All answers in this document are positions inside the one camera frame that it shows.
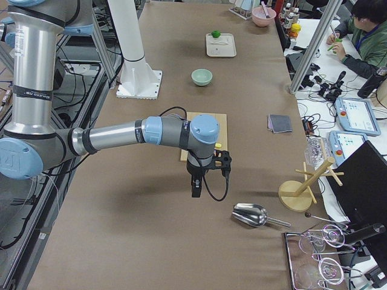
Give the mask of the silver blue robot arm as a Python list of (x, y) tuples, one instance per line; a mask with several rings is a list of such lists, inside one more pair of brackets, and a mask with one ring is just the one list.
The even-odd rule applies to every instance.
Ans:
[(206, 186), (205, 175), (219, 169), (228, 178), (231, 157), (215, 149), (220, 126), (211, 115), (192, 120), (148, 117), (97, 129), (55, 129), (51, 121), (56, 41), (59, 34), (93, 33), (91, 1), (10, 1), (15, 22), (12, 119), (1, 139), (1, 173), (28, 179), (66, 160), (102, 149), (138, 143), (177, 147), (188, 152), (192, 196)]

